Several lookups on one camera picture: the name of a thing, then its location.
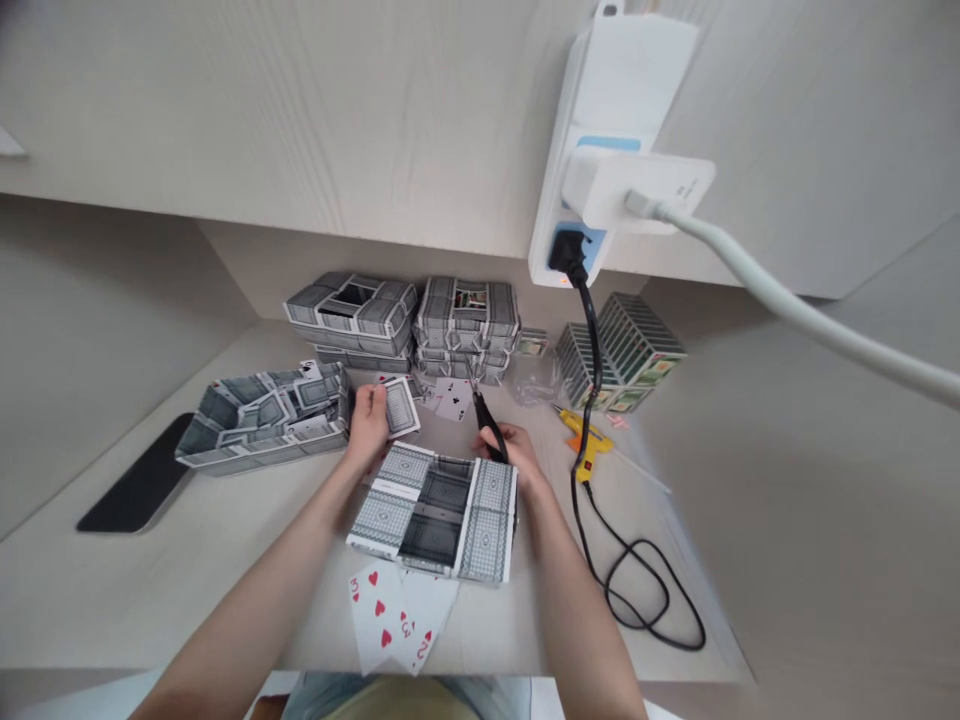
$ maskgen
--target person's right hand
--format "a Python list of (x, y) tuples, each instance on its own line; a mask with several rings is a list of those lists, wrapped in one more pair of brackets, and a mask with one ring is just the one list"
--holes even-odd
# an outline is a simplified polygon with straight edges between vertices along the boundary
[[(517, 468), (517, 479), (520, 481), (521, 489), (529, 487), (532, 483), (546, 482), (546, 476), (540, 469), (540, 463), (537, 462), (537, 454), (533, 450), (533, 443), (530, 442), (527, 431), (519, 425), (498, 424), (500, 432), (503, 433), (503, 440), (507, 445), (510, 464)], [(490, 450), (487, 445), (497, 447), (497, 438), (494, 436), (493, 430), (485, 427), (477, 433), (471, 447), (481, 457), (489, 460)]]

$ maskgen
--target forearm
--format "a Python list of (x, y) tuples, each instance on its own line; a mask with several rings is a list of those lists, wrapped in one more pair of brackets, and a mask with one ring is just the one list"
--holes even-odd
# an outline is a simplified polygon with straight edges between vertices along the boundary
[(546, 480), (524, 489), (547, 662), (567, 717), (646, 718), (627, 647)]
[(311, 602), (337, 517), (365, 469), (348, 455), (341, 459), (187, 641), (133, 717), (162, 716), (151, 710), (164, 705), (196, 709), (204, 718), (243, 717)]

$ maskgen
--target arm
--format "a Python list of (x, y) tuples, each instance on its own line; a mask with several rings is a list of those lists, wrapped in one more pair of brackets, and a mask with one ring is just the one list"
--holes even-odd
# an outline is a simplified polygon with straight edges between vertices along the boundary
[(191, 636), (131, 720), (244, 716), (310, 604), (340, 512), (386, 442), (386, 402), (382, 385), (357, 391), (340, 462)]
[[(627, 646), (567, 527), (527, 432), (506, 423), (500, 424), (500, 430), (528, 510), (539, 565), (540, 622), (547, 663), (556, 677), (564, 713), (568, 718), (646, 720)], [(484, 428), (474, 449), (486, 454), (487, 443), (496, 446), (493, 433)]]

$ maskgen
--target white power cord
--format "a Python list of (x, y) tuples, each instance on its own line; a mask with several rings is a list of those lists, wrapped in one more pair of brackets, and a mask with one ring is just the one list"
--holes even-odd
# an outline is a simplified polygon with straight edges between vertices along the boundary
[(636, 190), (627, 195), (626, 207), (639, 217), (669, 223), (704, 242), (768, 310), (821, 345), (931, 400), (960, 410), (960, 375), (871, 340), (814, 310), (764, 270), (726, 231), (676, 213), (666, 203), (651, 200)]

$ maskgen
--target black power cord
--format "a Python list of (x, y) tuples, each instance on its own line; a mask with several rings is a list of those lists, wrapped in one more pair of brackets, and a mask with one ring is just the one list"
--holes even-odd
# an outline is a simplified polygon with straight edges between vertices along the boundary
[[(587, 319), (587, 330), (590, 334), (590, 351), (593, 355), (593, 387), (590, 390), (587, 403), (583, 408), (583, 440), (580, 443), (580, 451), (577, 453), (577, 459), (573, 463), (573, 469), (570, 471), (570, 498), (573, 503), (573, 516), (577, 521), (577, 531), (580, 533), (580, 544), (583, 546), (583, 555), (587, 561), (587, 567), (590, 568), (590, 573), (603, 588), (607, 606), (610, 608), (610, 613), (614, 618), (616, 618), (618, 623), (632, 630), (646, 630), (660, 642), (664, 643), (665, 645), (669, 645), (672, 648), (676, 648), (677, 650), (697, 652), (698, 650), (702, 650), (707, 644), (707, 633), (703, 626), (703, 620), (700, 619), (700, 613), (697, 612), (696, 606), (694, 606), (693, 601), (687, 594), (687, 591), (680, 583), (680, 579), (674, 572), (673, 566), (670, 565), (670, 562), (667, 560), (660, 548), (657, 547), (654, 542), (645, 538), (639, 538), (631, 543), (628, 543), (626, 540), (624, 540), (620, 534), (614, 530), (613, 527), (611, 527), (610, 523), (607, 522), (607, 519), (597, 507), (596, 500), (593, 497), (593, 488), (590, 487), (590, 482), (587, 481), (582, 483), (583, 489), (587, 493), (587, 498), (590, 500), (590, 506), (597, 514), (597, 517), (600, 518), (600, 522), (603, 523), (603, 526), (607, 529), (607, 531), (614, 538), (616, 538), (617, 542), (623, 546), (623, 552), (611, 566), (610, 572), (607, 573), (607, 577), (605, 579), (601, 579), (593, 565), (593, 558), (590, 556), (590, 546), (587, 543), (587, 535), (584, 532), (583, 523), (580, 520), (580, 502), (577, 494), (577, 485), (579, 484), (577, 482), (577, 470), (583, 462), (584, 455), (587, 452), (587, 438), (589, 437), (590, 432), (590, 413), (593, 410), (593, 404), (596, 401), (597, 396), (600, 394), (600, 389), (603, 385), (603, 357), (600, 350), (600, 336), (597, 332), (597, 313), (593, 307), (593, 298), (590, 297), (590, 290), (587, 288), (587, 271), (583, 267), (584, 255), (581, 249), (581, 243), (584, 241), (588, 241), (588, 239), (579, 232), (564, 231), (557, 233), (557, 238), (554, 241), (553, 251), (551, 252), (549, 262), (549, 266), (552, 269), (566, 273), (567, 278), (570, 280), (570, 284), (573, 285), (573, 287), (575, 287), (580, 293), (580, 301), (583, 303), (583, 312)], [(649, 545), (651, 548), (653, 548), (653, 550), (660, 557), (660, 560), (666, 566), (667, 571), (670, 573), (670, 577), (673, 579), (673, 582), (676, 584), (677, 588), (679, 588), (680, 594), (683, 595), (683, 599), (686, 601), (687, 607), (690, 608), (690, 611), (693, 613), (693, 618), (697, 623), (698, 640), (696, 642), (685, 643), (680, 640), (675, 640), (674, 638), (668, 637), (667, 635), (659, 632), (654, 627), (663, 618), (663, 616), (666, 615), (667, 610), (670, 608), (670, 590), (663, 578), (660, 576), (660, 573), (658, 573), (650, 565), (650, 563), (644, 560), (643, 557), (641, 557), (636, 551), (636, 548), (640, 545)], [(628, 557), (633, 557), (637, 562), (639, 562), (640, 565), (643, 566), (643, 568), (653, 576), (653, 578), (657, 581), (657, 584), (660, 585), (660, 590), (663, 592), (663, 607), (650, 619), (644, 618), (640, 611), (637, 610), (637, 608), (629, 600), (611, 587), (611, 583), (613, 582), (613, 578), (616, 575), (617, 570), (623, 564), (623, 561)], [(634, 621), (632, 618), (624, 619), (614, 607), (613, 598), (619, 600), (630, 611), (633, 617), (636, 618), (636, 621)]]

